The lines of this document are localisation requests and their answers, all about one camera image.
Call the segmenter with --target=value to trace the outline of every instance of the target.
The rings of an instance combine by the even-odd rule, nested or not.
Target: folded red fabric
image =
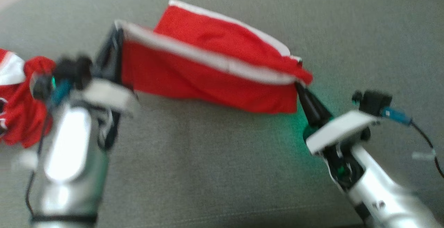
[[[124,29],[122,79],[135,90],[250,112],[293,113],[294,83],[311,73],[288,48],[245,23],[170,0],[154,31]]]
[[[0,49],[0,133],[7,145],[37,143],[46,117],[46,107],[32,98],[29,82],[33,73],[51,73],[55,63],[43,56],[24,62],[16,54]],[[51,121],[45,134],[51,130]]]

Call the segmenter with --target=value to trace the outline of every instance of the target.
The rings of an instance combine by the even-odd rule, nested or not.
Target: cable
[[[43,138],[45,136],[46,126],[48,125],[48,122],[49,122],[50,118],[51,118],[51,114],[49,112],[46,113],[45,120],[43,121],[42,132],[40,134],[39,146],[37,147],[37,160],[40,158],[40,153],[42,152]],[[29,182],[28,182],[28,185],[27,185],[27,188],[26,188],[26,195],[25,195],[26,207],[28,208],[28,210],[31,213],[32,217],[34,217],[34,211],[33,211],[32,207],[31,207],[31,203],[29,203],[29,195],[31,193],[32,184],[34,183],[34,178],[35,178],[35,170],[33,170],[31,175],[29,176]]]
[[[427,141],[428,146],[430,147],[430,149],[435,150],[435,148],[432,145],[432,142],[430,141],[430,139],[428,138],[428,136],[413,122],[410,122],[410,125],[415,128],[418,133],[420,133],[420,135],[425,139],[425,141]],[[435,166],[436,169],[438,170],[439,174],[441,175],[442,178],[444,178],[444,172],[442,171],[441,167],[439,166],[439,162],[438,162],[438,158],[435,156]]]

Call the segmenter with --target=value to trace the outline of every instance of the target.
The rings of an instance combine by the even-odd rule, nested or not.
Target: gray couch
[[[315,76],[334,114],[356,89],[382,89],[412,113],[444,154],[444,0],[183,0],[240,19],[286,43]],[[0,47],[24,59],[94,55],[114,19],[154,27],[168,0],[24,0],[0,12]],[[259,115],[200,101],[140,95],[110,153],[98,227],[300,227],[358,225],[352,207],[311,157],[304,114]],[[438,218],[443,179],[412,130],[373,128],[366,148],[408,178]],[[27,171],[20,147],[0,147],[0,227],[25,227]],[[32,202],[35,203],[36,191]]]

